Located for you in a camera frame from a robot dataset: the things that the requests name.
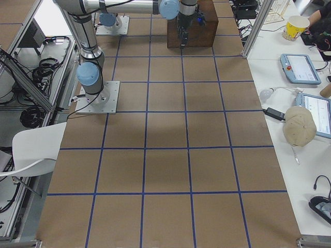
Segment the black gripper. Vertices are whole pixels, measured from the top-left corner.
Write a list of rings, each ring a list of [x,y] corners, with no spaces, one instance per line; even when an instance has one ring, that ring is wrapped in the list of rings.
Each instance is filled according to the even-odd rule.
[[[185,15],[181,12],[178,13],[176,23],[177,29],[180,30],[180,48],[183,49],[188,43],[188,28],[192,25],[192,20],[194,19],[194,14]]]

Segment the person forearm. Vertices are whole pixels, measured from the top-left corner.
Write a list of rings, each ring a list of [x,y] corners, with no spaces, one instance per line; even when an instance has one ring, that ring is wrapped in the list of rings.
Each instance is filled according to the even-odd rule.
[[[330,2],[325,6],[321,7],[319,10],[315,11],[309,18],[310,26],[313,26],[317,21],[330,17]]]

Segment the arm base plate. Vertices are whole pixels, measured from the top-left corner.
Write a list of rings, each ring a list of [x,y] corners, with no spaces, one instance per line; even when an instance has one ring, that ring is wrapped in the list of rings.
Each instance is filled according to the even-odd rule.
[[[76,111],[78,114],[115,114],[117,109],[120,81],[104,81],[103,90],[96,96],[85,96],[85,90],[81,86],[80,94],[83,97],[77,100]]]
[[[100,23],[96,29],[97,36],[122,36],[127,35],[130,17],[127,15],[118,15],[112,18],[112,26],[105,26]]]

